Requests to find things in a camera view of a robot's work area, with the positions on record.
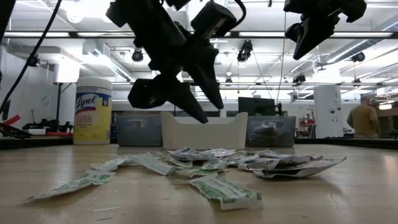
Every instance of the table surface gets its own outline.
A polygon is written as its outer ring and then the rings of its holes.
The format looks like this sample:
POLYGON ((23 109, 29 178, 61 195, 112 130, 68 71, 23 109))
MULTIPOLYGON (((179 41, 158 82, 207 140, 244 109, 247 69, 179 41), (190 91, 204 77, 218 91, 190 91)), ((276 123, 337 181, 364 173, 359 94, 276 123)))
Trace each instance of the table surface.
POLYGON ((296 145, 283 153, 347 156, 302 179, 264 180, 230 168, 222 178, 262 192, 263 208, 222 211, 220 203, 145 167, 118 169, 106 184, 45 200, 25 199, 76 179, 109 154, 156 148, 57 146, 0 151, 1 223, 397 223, 398 151, 296 145))

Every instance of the computer monitor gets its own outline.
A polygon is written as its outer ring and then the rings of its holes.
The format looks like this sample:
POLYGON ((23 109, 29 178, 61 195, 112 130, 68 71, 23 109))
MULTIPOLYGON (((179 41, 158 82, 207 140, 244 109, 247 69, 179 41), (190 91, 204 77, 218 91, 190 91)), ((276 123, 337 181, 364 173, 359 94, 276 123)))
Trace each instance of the computer monitor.
POLYGON ((261 98, 238 98, 239 113, 247 112, 249 116, 275 116, 275 100, 261 98))

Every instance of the person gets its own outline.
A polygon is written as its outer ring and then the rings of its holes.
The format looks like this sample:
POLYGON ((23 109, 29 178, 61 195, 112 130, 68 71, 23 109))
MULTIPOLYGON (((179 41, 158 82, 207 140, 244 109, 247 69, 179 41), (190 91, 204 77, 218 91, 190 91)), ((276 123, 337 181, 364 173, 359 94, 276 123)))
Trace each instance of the person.
POLYGON ((361 104, 349 113, 347 123, 355 130, 355 138, 379 138, 380 124, 376 109, 369 105, 370 102, 370 97, 361 97, 361 104))

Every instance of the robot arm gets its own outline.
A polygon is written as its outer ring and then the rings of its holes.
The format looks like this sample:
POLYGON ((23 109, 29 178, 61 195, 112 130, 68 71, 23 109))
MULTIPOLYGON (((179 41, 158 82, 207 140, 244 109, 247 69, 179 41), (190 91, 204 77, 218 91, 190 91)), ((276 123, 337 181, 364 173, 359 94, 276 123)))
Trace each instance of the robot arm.
MULTIPOLYGON (((181 9, 189 0, 167 0, 169 6, 181 9)), ((246 9, 242 6, 244 16, 246 9)), ((117 0, 106 14, 117 26, 128 24, 136 38, 136 47, 143 47, 151 61, 149 68, 160 71, 153 80, 138 79, 128 96, 135 108, 154 108, 166 101, 183 109, 202 123, 207 122, 205 112, 190 91, 189 83, 180 83, 177 74, 188 72, 207 98, 223 109, 219 86, 214 71, 218 50, 210 44, 214 36, 224 36, 239 21, 225 7, 214 1, 192 20, 195 32, 185 30, 171 20, 158 0, 117 0)))
MULTIPOLYGON (((189 1, 166 0, 166 3, 179 10, 189 1)), ((209 39, 224 36, 243 21, 246 8, 241 0, 235 1, 243 10, 240 20, 211 0, 192 20, 194 33, 174 22, 158 0, 116 0, 111 3, 106 15, 119 27, 129 25, 136 36, 134 44, 143 47, 151 59, 149 68, 160 71, 153 80, 135 81, 128 96, 133 107, 154 108, 169 101, 206 123, 206 114, 191 93, 190 84, 180 83, 176 78, 183 70, 219 110, 223 109, 214 71, 218 50, 209 39)), ((286 0, 284 11, 303 14, 302 22, 294 24, 285 34, 297 43, 294 59, 298 60, 333 34, 339 13, 348 16, 347 22, 353 22, 364 14, 365 9, 364 0, 286 0)))

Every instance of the white canister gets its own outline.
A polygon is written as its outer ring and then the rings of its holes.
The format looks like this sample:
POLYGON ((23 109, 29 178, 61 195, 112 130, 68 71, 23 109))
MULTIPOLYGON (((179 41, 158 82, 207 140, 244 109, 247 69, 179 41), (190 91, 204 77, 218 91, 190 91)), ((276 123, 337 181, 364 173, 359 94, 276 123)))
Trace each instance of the white canister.
POLYGON ((111 134, 112 83, 82 77, 76 84, 74 144, 109 144, 111 134))

